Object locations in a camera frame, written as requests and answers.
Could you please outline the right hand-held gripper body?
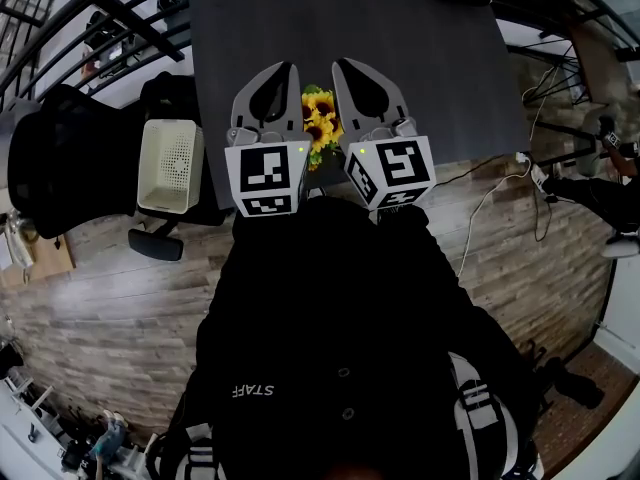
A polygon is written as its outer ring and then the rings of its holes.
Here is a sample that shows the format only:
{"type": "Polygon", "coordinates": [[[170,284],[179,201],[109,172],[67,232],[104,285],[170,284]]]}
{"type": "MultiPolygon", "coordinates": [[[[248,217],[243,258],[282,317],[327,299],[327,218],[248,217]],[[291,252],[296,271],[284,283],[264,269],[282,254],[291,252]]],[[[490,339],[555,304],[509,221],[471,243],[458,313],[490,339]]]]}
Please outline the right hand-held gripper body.
{"type": "Polygon", "coordinates": [[[436,185],[429,139],[411,117],[344,137],[344,171],[370,211],[413,204],[436,185]]]}

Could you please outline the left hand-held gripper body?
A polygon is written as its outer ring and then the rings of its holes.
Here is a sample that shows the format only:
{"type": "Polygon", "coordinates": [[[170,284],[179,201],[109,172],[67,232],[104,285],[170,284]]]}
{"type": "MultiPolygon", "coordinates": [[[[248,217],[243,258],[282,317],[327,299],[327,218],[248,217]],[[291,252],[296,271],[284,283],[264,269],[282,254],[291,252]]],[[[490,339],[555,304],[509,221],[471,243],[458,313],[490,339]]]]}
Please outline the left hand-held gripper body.
{"type": "Polygon", "coordinates": [[[247,218],[296,212],[307,173],[311,135],[234,127],[228,130],[227,140],[229,183],[239,212],[247,218]]]}

